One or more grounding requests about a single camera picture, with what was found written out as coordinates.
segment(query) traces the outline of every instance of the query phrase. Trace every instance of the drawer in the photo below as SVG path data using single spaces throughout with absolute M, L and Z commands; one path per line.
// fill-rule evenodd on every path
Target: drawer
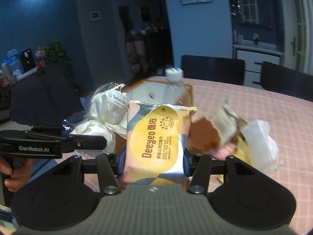
M 261 73 L 245 71 L 244 86 L 263 89 L 261 85 L 253 82 L 261 82 Z
M 237 59 L 243 59 L 246 62 L 245 69 L 247 71 L 261 72 L 262 63 L 264 61 L 274 64 L 280 64 L 281 58 L 278 56 L 272 56 L 262 53 L 237 50 Z

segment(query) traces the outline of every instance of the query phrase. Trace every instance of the finger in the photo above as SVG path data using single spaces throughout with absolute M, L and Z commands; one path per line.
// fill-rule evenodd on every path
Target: finger
M 11 178 L 14 179 L 26 179 L 30 177 L 32 167 L 22 166 L 21 168 L 15 168 L 11 173 Z
M 11 173 L 11 178 L 14 179 L 30 179 L 32 171 L 33 159 L 26 159 L 25 164 L 21 168 L 15 168 Z
M 24 161 L 24 166 L 26 167 L 32 167 L 32 164 L 34 163 L 35 159 L 27 158 Z
M 13 193 L 16 193 L 18 191 L 17 188 L 11 188 L 11 187 L 9 187 L 8 190 Z
M 24 185 L 27 184 L 27 180 L 21 180 L 21 179 L 6 179 L 4 180 L 4 184 L 6 187 L 8 188 L 16 188 L 16 189 L 20 189 L 21 187 L 23 187 Z
M 12 172 L 11 166 L 7 163 L 7 161 L 3 157 L 0 157 L 0 172 L 6 175 L 10 175 Z
M 0 232 L 2 232 L 3 235 L 12 235 L 15 230 L 11 231 L 3 226 L 0 226 Z

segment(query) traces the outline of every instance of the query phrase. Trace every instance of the blue wall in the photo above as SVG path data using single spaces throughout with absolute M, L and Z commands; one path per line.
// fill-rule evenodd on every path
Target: blue wall
M 188 5 L 166 0 L 166 5 L 176 67 L 181 66 L 183 55 L 232 58 L 229 0 Z
M 75 80 L 91 89 L 92 79 L 81 38 L 75 0 L 0 0 L 0 62 L 19 52 L 60 40 L 73 60 Z

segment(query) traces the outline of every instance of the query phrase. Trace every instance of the black chair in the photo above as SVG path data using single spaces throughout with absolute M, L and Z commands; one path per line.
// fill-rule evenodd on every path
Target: black chair
M 313 76 L 263 62 L 261 86 L 268 91 L 313 101 Z
M 182 70 L 185 78 L 242 85 L 245 77 L 245 61 L 184 55 Z

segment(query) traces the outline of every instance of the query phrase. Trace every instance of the white plastic bag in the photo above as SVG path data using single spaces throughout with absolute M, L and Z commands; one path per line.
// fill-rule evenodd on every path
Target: white plastic bag
M 252 166 L 269 175 L 276 167 L 279 149 L 269 136 L 270 125 L 263 120 L 253 120 L 241 129 L 251 153 Z
M 92 96 L 84 121 L 76 126 L 71 134 L 104 136 L 107 146 L 102 151 L 84 150 L 84 153 L 92 157 L 101 153 L 113 153 L 115 132 L 126 138 L 126 114 L 130 96 L 121 92 L 124 86 L 108 83 L 99 87 Z

